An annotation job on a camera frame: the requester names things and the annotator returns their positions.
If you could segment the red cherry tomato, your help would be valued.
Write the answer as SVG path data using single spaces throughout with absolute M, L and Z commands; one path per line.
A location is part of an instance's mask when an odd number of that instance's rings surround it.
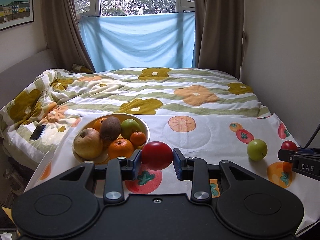
M 142 164 L 150 170 L 162 170 L 173 161 L 172 149 L 160 141 L 148 142 L 141 151 Z
M 298 146 L 289 140 L 286 140 L 281 145 L 282 150 L 298 151 Z

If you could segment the large orange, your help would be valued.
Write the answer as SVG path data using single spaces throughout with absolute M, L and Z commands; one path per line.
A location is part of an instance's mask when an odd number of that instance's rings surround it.
M 108 147 L 108 156 L 111 159 L 116 159 L 118 157 L 129 158 L 135 151 L 133 144 L 124 138 L 118 138 L 113 141 Z

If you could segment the green apple back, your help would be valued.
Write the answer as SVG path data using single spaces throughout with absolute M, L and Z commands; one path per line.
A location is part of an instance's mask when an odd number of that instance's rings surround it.
M 247 154 L 252 161 L 261 161 L 267 155 L 267 144 L 260 139 L 254 139 L 247 145 Z

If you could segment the green apple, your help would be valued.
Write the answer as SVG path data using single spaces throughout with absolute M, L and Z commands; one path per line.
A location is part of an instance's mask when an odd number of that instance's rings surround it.
M 247 154 L 252 161 L 261 161 L 267 155 L 267 144 L 260 139 L 254 139 L 247 145 Z
M 130 139 L 131 134 L 134 132 L 140 132 L 141 128 L 138 122 L 133 119 L 126 119 L 121 124 L 121 136 L 127 140 Z

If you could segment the small tangerine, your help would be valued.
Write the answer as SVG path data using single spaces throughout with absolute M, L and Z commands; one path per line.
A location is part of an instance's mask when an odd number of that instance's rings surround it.
M 142 146 L 146 143 L 146 135 L 143 132 L 133 132 L 130 141 L 135 147 Z
M 283 162 L 283 171 L 286 173 L 292 172 L 293 163 Z

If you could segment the large yellow-red apple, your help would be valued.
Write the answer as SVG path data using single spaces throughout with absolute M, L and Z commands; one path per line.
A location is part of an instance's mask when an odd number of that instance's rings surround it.
M 102 153 L 103 141 L 96 129 L 86 128 L 75 136 L 73 148 L 78 156 L 94 159 Z

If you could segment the brown kiwi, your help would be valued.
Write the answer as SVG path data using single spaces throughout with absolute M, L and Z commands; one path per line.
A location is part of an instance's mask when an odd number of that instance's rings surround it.
M 120 120 L 115 116 L 109 116 L 103 121 L 100 129 L 100 136 L 103 140 L 113 141 L 118 138 L 120 132 Z

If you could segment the green apple front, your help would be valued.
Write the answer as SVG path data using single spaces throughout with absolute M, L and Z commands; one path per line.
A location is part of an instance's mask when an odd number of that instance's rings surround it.
M 140 132 L 141 128 L 138 122 L 133 119 L 126 119 L 121 124 L 121 136 L 127 140 L 130 139 L 131 134 L 134 132 Z

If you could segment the cream duck print bowl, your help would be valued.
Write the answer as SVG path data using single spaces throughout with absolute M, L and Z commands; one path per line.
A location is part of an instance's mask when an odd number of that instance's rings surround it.
M 150 129 L 142 119 L 110 114 L 85 124 L 74 137 L 72 151 L 78 161 L 100 165 L 116 157 L 131 157 L 149 140 Z

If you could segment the black coat rack pole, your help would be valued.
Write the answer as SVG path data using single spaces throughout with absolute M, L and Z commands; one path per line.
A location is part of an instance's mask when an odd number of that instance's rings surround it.
M 320 131 L 320 124 L 318 124 L 317 128 L 315 129 L 315 131 L 313 132 L 312 136 L 310 137 L 310 139 L 308 140 L 308 142 L 305 145 L 305 148 L 308 148 L 310 146 L 310 144 L 313 142 L 313 140 L 315 139 L 315 137 L 317 136 L 317 134 Z

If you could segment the white fruit print cloth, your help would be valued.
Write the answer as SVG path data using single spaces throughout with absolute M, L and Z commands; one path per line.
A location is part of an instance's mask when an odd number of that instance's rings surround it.
M 54 155 L 49 153 L 42 159 L 25 191 L 83 162 L 73 154 L 73 140 L 84 127 L 93 127 L 96 119 L 102 117 L 103 114 L 91 114 L 76 120 Z M 133 117 L 140 118 L 149 127 L 150 141 L 164 142 L 172 149 L 177 147 L 184 156 L 199 157 L 209 164 L 230 160 L 294 193 L 305 210 L 298 231 L 319 221 L 319 181 L 289 173 L 287 167 L 283 169 L 283 162 L 277 157 L 278 150 L 286 140 L 297 143 L 291 135 L 284 135 L 284 124 L 275 114 L 265 119 L 187 114 Z M 247 155 L 245 142 L 252 137 L 267 144 L 267 155 L 258 162 L 251 161 Z M 141 169 L 137 180 L 124 182 L 125 197 L 130 193 L 187 193 L 190 196 L 191 182 L 178 181 L 173 164 L 162 171 Z

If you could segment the black smartphone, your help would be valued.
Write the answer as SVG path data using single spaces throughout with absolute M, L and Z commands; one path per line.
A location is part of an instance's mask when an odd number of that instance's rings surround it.
M 35 128 L 33 133 L 31 134 L 29 140 L 37 140 L 41 137 L 43 131 L 46 129 L 46 125 L 40 125 Z

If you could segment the floral striped duvet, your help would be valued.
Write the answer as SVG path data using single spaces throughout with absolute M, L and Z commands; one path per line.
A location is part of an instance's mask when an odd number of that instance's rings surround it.
M 251 87 L 217 70 L 124 68 L 77 74 L 49 69 L 1 109 L 3 150 L 34 170 L 76 120 L 93 113 L 264 118 L 270 111 Z M 46 125 L 41 137 L 29 140 L 40 125 Z

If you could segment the floral pillow by window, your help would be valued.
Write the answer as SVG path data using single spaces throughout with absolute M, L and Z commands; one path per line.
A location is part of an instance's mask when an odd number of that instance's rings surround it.
M 93 74 L 94 72 L 90 69 L 88 69 L 87 67 L 85 66 L 82 66 L 82 65 L 78 65 L 78 64 L 73 64 L 72 65 L 72 72 L 74 73 L 82 73 L 82 74 Z

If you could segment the brown curtain left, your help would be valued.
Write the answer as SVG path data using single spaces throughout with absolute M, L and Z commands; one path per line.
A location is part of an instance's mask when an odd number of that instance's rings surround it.
M 95 72 L 78 27 L 74 0 L 42 0 L 42 20 L 47 47 L 59 68 L 81 65 Z

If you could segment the brown curtain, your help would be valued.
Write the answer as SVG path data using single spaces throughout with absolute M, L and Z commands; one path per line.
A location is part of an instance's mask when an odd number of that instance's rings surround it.
M 240 77 L 244 0 L 195 0 L 195 67 Z
M 81 65 L 95 72 L 78 27 L 74 0 L 42 0 L 42 20 L 47 47 L 59 68 Z

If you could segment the light blue window cloth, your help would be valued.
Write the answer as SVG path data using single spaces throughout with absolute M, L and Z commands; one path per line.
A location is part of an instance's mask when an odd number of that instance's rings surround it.
M 83 16 L 80 34 L 96 72 L 195 66 L 193 12 Z

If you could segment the grey bed headboard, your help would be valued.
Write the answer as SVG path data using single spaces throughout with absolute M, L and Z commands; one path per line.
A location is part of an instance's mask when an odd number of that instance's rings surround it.
M 43 50 L 1 72 L 1 98 L 3 108 L 45 70 L 56 68 L 50 49 Z

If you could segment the brown curtain right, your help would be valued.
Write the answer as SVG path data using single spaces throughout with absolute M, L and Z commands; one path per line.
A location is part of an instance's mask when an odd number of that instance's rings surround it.
M 195 0 L 195 67 L 240 77 L 244 0 Z

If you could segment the framed city picture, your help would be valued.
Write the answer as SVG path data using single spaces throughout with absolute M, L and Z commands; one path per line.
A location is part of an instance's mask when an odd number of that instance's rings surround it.
M 1 0 L 0 30 L 34 22 L 34 0 Z

